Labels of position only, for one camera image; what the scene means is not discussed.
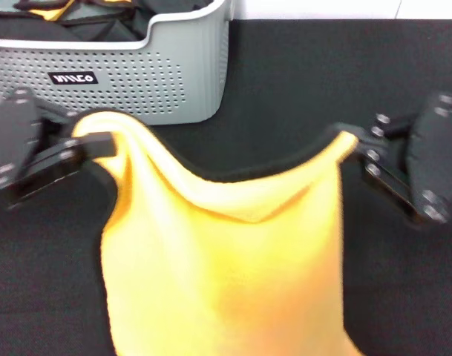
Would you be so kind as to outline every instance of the black mat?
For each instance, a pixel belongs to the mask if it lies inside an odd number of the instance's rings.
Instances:
[[[331,123],[369,125],[452,91],[452,22],[235,22],[223,105],[155,131],[224,172],[296,152]],[[345,324],[368,355],[452,355],[452,223],[417,228],[344,181]],[[0,355],[113,354],[97,254],[111,201],[87,172],[0,209]]]

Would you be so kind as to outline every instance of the laundry basket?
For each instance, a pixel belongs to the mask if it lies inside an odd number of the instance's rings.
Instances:
[[[150,125],[206,120],[226,84],[233,4],[156,15],[138,42],[0,39],[0,101],[29,86],[73,112],[111,107]]]

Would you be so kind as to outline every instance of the black fabric inside basket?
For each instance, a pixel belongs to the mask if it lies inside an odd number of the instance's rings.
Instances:
[[[134,0],[134,7],[103,8],[79,1],[56,22],[26,11],[0,11],[0,39],[63,42],[132,42],[146,37],[148,23],[160,13],[187,13],[213,0]]]

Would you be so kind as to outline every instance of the gray plastic basket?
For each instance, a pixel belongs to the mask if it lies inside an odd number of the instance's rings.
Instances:
[[[138,42],[0,39],[0,101],[29,86],[72,111],[116,108],[150,125],[208,119],[226,83],[233,4],[156,15]]]

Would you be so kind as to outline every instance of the logo label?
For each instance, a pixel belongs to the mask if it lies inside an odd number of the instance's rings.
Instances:
[[[99,84],[94,72],[50,72],[48,75],[55,85]]]

